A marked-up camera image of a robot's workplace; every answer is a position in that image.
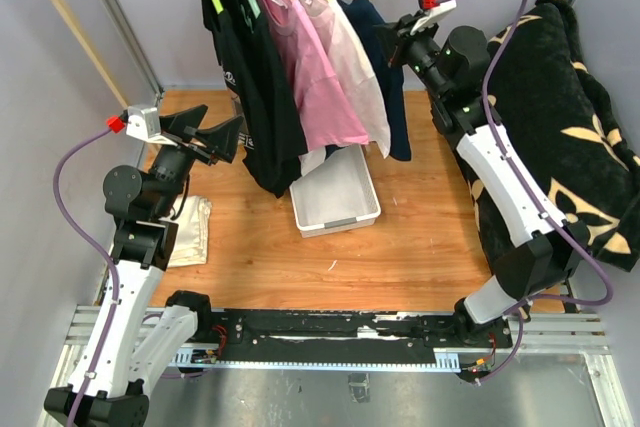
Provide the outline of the navy blue t shirt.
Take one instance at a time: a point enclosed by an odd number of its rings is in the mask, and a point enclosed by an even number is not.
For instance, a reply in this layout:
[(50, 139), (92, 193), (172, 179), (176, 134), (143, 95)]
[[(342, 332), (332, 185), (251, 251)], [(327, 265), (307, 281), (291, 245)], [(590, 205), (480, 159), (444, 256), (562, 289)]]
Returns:
[(400, 162), (412, 160), (404, 102), (404, 74), (400, 67), (390, 67), (375, 28), (386, 21), (370, 0), (337, 0), (354, 28), (373, 67), (384, 100), (390, 127), (390, 156)]

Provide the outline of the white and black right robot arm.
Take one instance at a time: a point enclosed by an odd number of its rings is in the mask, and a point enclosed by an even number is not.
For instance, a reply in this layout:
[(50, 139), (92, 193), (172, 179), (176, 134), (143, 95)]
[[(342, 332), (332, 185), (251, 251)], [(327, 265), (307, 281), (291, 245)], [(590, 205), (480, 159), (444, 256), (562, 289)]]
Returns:
[(388, 64), (409, 66), (424, 84), (437, 131), (483, 183), (513, 245), (491, 262), (490, 280), (454, 307), (454, 337), (474, 347), (518, 302), (574, 274), (587, 231), (582, 223), (570, 223), (542, 192), (497, 112), (484, 107), (481, 86), (491, 60), (484, 33), (460, 26), (438, 45), (438, 27), (420, 27), (419, 21), (406, 15), (374, 32)]

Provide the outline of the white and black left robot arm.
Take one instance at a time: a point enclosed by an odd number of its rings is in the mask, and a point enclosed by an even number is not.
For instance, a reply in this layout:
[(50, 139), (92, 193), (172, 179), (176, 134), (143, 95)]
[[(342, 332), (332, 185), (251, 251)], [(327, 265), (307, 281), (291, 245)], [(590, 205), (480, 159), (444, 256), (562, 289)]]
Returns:
[(179, 230), (173, 205), (184, 198), (195, 162), (234, 160), (243, 118), (214, 127), (201, 123), (201, 104), (162, 116), (157, 108), (130, 106), (109, 118), (99, 140), (125, 133), (159, 151), (148, 171), (130, 165), (111, 169), (103, 181), (104, 210), (113, 217), (113, 245), (103, 248), (59, 207), (68, 224), (105, 260), (105, 298), (66, 386), (48, 390), (44, 410), (64, 426), (141, 426), (151, 394), (178, 350), (207, 340), (214, 330), (208, 296), (174, 293), (158, 322), (140, 335), (147, 307), (168, 267)]

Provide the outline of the white t shirt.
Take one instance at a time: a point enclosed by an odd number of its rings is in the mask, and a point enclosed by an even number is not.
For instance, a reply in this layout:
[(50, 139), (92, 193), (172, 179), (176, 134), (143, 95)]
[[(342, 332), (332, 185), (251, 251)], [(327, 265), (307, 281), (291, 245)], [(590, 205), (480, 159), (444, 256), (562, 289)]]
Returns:
[(313, 24), (347, 100), (381, 155), (391, 134), (376, 75), (358, 35), (337, 0), (299, 0)]

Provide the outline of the black t shirt with print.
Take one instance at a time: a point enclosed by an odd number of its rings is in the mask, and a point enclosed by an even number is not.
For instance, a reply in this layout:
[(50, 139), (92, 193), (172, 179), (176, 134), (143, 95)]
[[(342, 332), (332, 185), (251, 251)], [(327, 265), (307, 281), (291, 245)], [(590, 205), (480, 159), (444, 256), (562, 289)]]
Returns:
[(234, 80), (252, 142), (244, 164), (261, 188), (280, 198), (300, 178), (300, 157), (308, 152), (292, 89), (261, 6), (251, 21), (240, 0), (221, 2), (239, 48)]

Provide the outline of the pink t shirt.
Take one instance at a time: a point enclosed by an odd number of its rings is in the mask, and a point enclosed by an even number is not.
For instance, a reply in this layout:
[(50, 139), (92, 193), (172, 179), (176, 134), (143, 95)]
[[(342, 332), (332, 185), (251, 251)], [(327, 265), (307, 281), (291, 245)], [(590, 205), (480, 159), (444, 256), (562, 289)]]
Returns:
[(321, 40), (299, 0), (258, 0), (292, 88), (312, 151), (366, 144), (369, 136), (338, 81)]

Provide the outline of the black t shirt far left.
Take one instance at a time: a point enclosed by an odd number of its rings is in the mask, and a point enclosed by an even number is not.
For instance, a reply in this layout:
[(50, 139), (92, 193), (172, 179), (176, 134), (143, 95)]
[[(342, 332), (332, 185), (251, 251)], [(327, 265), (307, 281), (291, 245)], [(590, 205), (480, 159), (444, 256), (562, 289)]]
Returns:
[(218, 64), (223, 66), (224, 60), (224, 34), (220, 23), (220, 14), (213, 8), (211, 0), (201, 0), (202, 16), (204, 27), (211, 33), (214, 50)]

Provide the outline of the folded cream cloth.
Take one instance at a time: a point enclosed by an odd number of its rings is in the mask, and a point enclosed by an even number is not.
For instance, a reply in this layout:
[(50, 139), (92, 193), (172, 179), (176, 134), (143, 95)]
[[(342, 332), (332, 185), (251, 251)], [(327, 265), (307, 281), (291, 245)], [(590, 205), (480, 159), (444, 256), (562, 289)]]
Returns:
[(207, 262), (211, 208), (212, 204), (206, 197), (186, 198), (183, 210), (175, 220), (178, 232), (169, 268), (203, 265)]

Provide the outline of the white perforated plastic basket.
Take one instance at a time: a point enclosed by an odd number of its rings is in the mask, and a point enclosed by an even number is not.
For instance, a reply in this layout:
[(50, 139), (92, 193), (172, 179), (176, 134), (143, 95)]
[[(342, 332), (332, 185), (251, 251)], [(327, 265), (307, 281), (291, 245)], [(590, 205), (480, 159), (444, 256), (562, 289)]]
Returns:
[(290, 186), (296, 226), (304, 238), (373, 225), (381, 206), (361, 147), (334, 153)]

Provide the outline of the black floral plush blanket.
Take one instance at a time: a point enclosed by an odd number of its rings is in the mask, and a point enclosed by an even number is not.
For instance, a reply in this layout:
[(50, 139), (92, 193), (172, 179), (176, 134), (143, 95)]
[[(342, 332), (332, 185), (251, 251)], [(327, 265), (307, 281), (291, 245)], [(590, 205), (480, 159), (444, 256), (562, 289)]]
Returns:
[(588, 252), (631, 271), (639, 261), (639, 156), (604, 86), (584, 61), (575, 11), (536, 0), (516, 27), (488, 42), (499, 59), (490, 104), (540, 189), (589, 232)]

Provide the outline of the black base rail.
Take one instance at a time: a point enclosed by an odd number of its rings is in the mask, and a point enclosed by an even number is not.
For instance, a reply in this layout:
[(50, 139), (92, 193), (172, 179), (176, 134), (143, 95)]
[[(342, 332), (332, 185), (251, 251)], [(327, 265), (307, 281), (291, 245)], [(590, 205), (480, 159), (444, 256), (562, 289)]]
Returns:
[(468, 328), (458, 314), (243, 310), (212, 311), (183, 362), (346, 367), (432, 364), (438, 348), (493, 352), (512, 345), (507, 323)]

